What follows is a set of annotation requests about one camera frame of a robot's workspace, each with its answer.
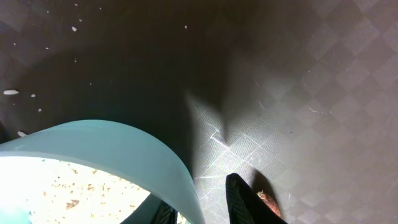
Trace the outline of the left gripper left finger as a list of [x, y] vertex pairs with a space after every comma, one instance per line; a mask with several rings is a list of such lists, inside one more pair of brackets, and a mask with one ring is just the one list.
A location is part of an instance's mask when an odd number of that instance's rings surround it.
[[177, 224], [178, 211], [164, 201], [160, 201], [150, 224]]

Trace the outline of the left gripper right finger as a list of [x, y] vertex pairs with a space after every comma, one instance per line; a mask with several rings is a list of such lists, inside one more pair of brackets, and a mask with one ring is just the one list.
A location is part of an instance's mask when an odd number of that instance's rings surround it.
[[237, 173], [229, 174], [225, 187], [230, 224], [287, 224], [257, 196], [263, 190], [277, 202], [270, 183], [261, 173], [255, 173], [252, 185]]

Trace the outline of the orange carrot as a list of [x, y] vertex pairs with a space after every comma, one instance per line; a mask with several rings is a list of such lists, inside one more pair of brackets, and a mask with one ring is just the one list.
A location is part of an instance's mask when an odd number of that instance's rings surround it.
[[263, 190], [256, 193], [257, 196], [279, 217], [282, 218], [278, 203]]

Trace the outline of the small bowl with rice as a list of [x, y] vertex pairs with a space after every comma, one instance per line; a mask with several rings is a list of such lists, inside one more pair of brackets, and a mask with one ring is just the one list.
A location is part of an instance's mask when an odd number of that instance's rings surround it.
[[162, 141], [126, 124], [81, 120], [59, 124], [1, 145], [1, 156], [44, 157], [90, 166], [131, 181], [204, 223], [193, 179]]

